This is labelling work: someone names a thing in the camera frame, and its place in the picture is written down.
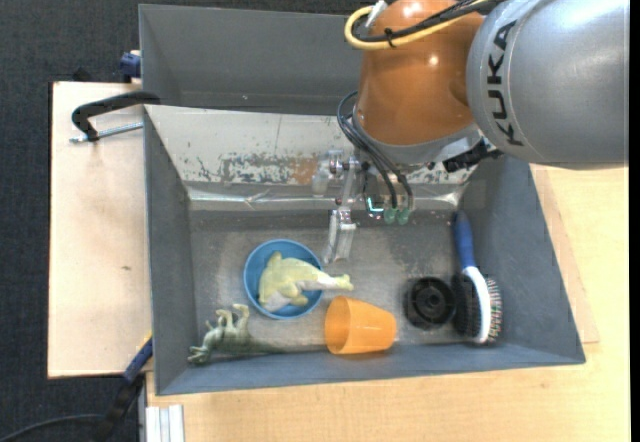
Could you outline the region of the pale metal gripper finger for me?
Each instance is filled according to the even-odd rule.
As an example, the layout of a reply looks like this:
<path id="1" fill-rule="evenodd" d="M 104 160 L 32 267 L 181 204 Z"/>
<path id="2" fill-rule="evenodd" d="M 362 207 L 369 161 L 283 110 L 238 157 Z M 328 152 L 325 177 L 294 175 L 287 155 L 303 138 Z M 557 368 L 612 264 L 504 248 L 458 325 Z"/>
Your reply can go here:
<path id="1" fill-rule="evenodd" d="M 341 243 L 341 212 L 337 209 L 331 211 L 329 216 L 327 244 L 323 251 L 323 262 L 325 264 L 336 262 L 340 256 Z"/>
<path id="2" fill-rule="evenodd" d="M 339 210 L 337 214 L 336 259 L 348 259 L 357 224 L 351 217 L 350 210 Z"/>

